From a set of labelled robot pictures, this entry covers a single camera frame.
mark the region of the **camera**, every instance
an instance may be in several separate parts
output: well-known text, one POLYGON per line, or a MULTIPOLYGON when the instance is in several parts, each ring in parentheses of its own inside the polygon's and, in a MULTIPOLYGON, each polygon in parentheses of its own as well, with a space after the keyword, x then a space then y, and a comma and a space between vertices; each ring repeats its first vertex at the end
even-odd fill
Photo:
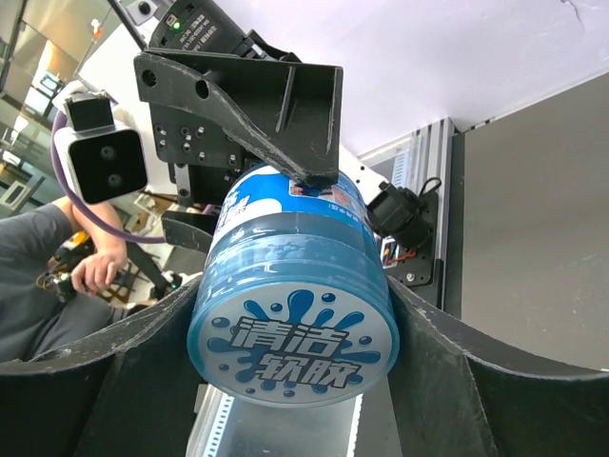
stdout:
POLYGON ((66 102, 69 125, 54 136, 69 186, 95 205, 147 185, 137 131, 117 121, 104 93, 75 94, 66 102))

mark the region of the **gray shirt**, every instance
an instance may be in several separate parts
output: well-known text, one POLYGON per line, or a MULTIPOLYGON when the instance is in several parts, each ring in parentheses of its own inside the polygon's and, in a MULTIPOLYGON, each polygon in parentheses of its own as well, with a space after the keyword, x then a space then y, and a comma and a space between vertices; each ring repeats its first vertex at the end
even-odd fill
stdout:
POLYGON ((47 261, 70 238, 68 217, 55 205, 0 220, 0 362, 29 360, 109 325, 113 308, 79 294, 62 305, 36 286, 47 261))

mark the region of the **plastic container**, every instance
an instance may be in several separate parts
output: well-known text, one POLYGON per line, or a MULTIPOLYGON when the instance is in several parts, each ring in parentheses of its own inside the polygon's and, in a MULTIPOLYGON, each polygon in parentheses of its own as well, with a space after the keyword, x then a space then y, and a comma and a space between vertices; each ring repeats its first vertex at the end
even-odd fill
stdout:
POLYGON ((213 386, 261 405, 314 407, 384 377, 399 335, 365 215, 343 174, 310 189, 261 166, 235 183, 187 337, 213 386))

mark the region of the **person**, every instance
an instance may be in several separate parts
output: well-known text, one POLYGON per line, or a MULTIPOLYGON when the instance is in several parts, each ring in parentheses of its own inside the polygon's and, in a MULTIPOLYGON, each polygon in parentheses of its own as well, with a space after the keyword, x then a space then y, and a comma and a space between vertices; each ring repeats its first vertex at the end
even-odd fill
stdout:
MULTIPOLYGON (((90 207, 122 228, 111 204, 90 207)), ((127 262, 125 241, 95 226, 68 198, 0 220, 0 362, 30 360, 107 327, 125 312, 95 296, 127 262), (96 246, 71 273, 78 292, 66 304, 36 285, 54 252, 85 230, 96 246)))

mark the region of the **hand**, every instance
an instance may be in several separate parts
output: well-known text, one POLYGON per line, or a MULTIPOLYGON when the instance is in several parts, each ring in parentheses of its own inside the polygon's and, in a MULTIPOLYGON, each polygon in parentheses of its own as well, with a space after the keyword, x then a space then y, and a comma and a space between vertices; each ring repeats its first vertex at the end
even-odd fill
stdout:
POLYGON ((93 296, 106 290, 119 269, 127 263, 123 248, 102 249, 83 260, 72 271, 74 289, 93 296))

